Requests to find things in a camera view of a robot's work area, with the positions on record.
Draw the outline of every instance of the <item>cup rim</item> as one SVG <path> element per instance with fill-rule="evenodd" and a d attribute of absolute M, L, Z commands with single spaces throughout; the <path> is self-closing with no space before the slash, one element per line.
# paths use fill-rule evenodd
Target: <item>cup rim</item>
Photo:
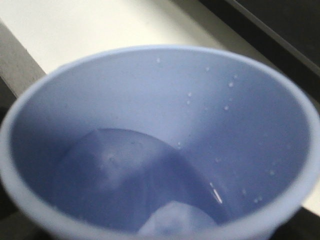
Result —
<path fill-rule="evenodd" d="M 56 76 L 67 70 L 80 67 L 83 63 L 108 58 L 113 55 L 154 50 L 179 50 L 206 53 L 240 61 L 272 76 L 275 81 L 280 83 L 289 93 L 291 93 L 292 97 L 296 99 L 305 114 L 309 126 L 310 145 L 303 168 L 292 184 L 281 195 L 277 196 L 273 201 L 259 208 L 257 211 L 235 221 L 217 226 L 214 229 L 206 229 L 188 236 L 172 235 L 164 237 L 138 236 L 84 223 L 63 212 L 56 211 L 54 207 L 40 199 L 36 193 L 27 186 L 14 164 L 10 139 L 15 119 L 32 95 Z M 79 240 L 245 239 L 248 237 L 261 236 L 274 231 L 299 209 L 303 199 L 312 190 L 320 172 L 320 120 L 318 112 L 310 100 L 293 82 L 271 67 L 256 60 L 236 53 L 200 46 L 143 45 L 108 50 L 81 58 L 59 67 L 34 83 L 17 99 L 2 122 L 0 131 L 0 153 L 2 153 L 2 157 L 0 158 L 0 176 L 5 189 L 12 200 L 31 220 L 51 234 L 60 238 L 74 238 Z"/>

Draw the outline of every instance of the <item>white surface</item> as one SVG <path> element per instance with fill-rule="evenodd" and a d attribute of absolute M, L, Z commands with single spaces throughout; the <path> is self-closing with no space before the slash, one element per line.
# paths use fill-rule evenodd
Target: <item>white surface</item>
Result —
<path fill-rule="evenodd" d="M 0 18 L 46 73 L 86 55 L 148 44 L 224 49 L 272 66 L 196 0 L 1 0 Z M 35 81 L 8 79 L 17 95 Z M 320 183 L 304 206 L 320 215 Z"/>

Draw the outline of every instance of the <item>water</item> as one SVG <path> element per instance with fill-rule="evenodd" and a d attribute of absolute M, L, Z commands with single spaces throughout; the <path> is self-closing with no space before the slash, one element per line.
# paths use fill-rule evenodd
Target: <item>water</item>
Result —
<path fill-rule="evenodd" d="M 142 235 L 225 223 L 223 200 L 218 186 L 177 149 L 123 129 L 98 129 L 76 142 L 57 166 L 52 193 L 53 204 L 68 215 Z"/>

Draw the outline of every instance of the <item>cup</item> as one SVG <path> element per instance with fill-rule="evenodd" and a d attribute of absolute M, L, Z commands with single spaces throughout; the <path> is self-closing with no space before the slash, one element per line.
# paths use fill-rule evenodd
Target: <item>cup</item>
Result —
<path fill-rule="evenodd" d="M 195 46 L 64 65 L 6 115 L 0 173 L 63 240 L 266 240 L 320 171 L 319 116 L 288 78 Z"/>

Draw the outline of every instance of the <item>white countertop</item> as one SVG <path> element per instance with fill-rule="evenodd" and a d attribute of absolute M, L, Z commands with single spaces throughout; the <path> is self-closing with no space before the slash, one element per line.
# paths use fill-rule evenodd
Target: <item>white countertop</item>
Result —
<path fill-rule="evenodd" d="M 17 96 L 43 71 L 136 45 L 211 47 L 273 66 L 196 0 L 1 0 L 0 19 L 0 75 Z M 320 182 L 303 206 L 320 215 Z"/>

